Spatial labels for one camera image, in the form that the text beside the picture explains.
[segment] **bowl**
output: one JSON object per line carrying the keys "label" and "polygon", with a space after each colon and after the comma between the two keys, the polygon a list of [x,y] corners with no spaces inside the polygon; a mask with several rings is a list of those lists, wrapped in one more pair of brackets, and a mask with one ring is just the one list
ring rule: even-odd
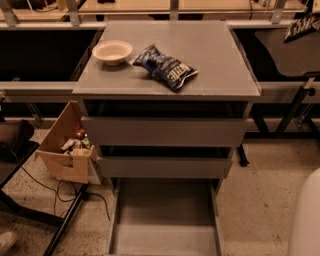
{"label": "bowl", "polygon": [[97,44],[92,55],[109,66],[116,66],[125,61],[132,52],[132,45],[125,41],[110,40]]}

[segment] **floor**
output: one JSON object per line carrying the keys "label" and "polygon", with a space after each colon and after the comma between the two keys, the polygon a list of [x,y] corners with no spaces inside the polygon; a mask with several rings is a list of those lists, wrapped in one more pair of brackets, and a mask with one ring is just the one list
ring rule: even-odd
{"label": "floor", "polygon": [[[35,131],[33,140],[41,142],[47,127]],[[250,164],[234,165],[224,181],[217,204],[226,256],[285,256],[297,194],[306,177],[320,167],[320,144],[316,140],[246,140],[244,149]],[[33,156],[24,165],[38,181],[56,188],[58,181],[48,173],[42,160]],[[18,203],[57,215],[64,214],[68,203],[34,182],[20,170],[4,187]],[[70,183],[63,183],[59,195],[72,198]],[[107,184],[90,185],[88,191],[103,196],[111,211],[113,198]],[[8,255],[42,255],[52,228],[33,221],[0,213],[0,229],[14,230],[19,238]],[[106,254],[109,220],[104,201],[90,195],[83,201],[53,255]]]}

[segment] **shoe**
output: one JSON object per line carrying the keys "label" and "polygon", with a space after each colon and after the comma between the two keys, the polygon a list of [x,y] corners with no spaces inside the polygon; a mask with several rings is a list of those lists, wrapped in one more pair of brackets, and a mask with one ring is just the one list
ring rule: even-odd
{"label": "shoe", "polygon": [[0,234],[0,255],[5,255],[6,252],[17,241],[17,235],[12,231],[6,231]]}

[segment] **gray tabletop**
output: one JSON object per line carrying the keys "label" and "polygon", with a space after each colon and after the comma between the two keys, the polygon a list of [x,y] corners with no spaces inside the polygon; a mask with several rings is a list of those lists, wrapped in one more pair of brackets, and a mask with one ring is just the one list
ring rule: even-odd
{"label": "gray tabletop", "polygon": [[270,53],[278,72],[288,77],[320,73],[320,32],[284,43],[286,29],[262,30],[256,37]]}
{"label": "gray tabletop", "polygon": [[225,22],[111,21],[100,42],[124,40],[132,44],[130,58],[151,44],[199,73],[181,90],[172,92],[148,72],[128,63],[110,67],[93,56],[75,94],[255,97],[259,91]]}

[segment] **cardboard box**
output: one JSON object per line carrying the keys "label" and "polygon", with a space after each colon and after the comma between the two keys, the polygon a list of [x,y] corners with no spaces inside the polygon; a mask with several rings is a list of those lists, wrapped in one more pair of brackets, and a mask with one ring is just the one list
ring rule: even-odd
{"label": "cardboard box", "polygon": [[96,164],[97,152],[94,146],[91,146],[89,157],[70,156],[63,154],[61,150],[65,142],[74,138],[76,131],[83,128],[81,117],[78,102],[70,101],[40,144],[37,154],[57,179],[101,184],[102,175]]}

